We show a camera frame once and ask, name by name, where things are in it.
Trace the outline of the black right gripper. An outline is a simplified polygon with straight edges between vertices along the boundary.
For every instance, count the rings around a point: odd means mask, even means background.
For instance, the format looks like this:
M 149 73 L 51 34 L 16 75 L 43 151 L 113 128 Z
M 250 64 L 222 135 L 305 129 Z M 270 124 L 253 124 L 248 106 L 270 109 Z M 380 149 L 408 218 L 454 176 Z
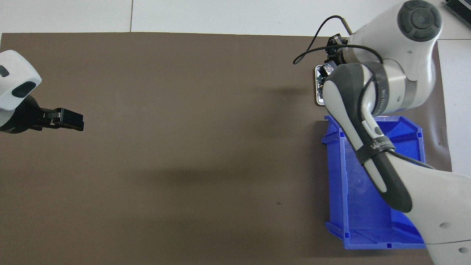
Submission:
M 344 53 L 348 51 L 346 45 L 348 39 L 344 39 L 340 34 L 329 37 L 329 46 L 325 49 L 327 59 L 321 66 L 321 77 L 327 78 L 338 65 L 347 64 Z

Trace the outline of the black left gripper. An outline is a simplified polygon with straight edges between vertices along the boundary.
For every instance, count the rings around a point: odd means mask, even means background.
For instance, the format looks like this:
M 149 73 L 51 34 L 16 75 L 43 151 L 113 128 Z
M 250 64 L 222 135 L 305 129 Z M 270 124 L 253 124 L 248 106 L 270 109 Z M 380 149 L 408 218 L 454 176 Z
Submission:
M 36 124 L 45 128 L 66 128 L 84 131 L 84 116 L 65 108 L 40 108 L 37 101 L 28 95 L 14 110 L 0 110 L 0 131 L 7 134 L 20 134 L 26 130 L 41 131 Z

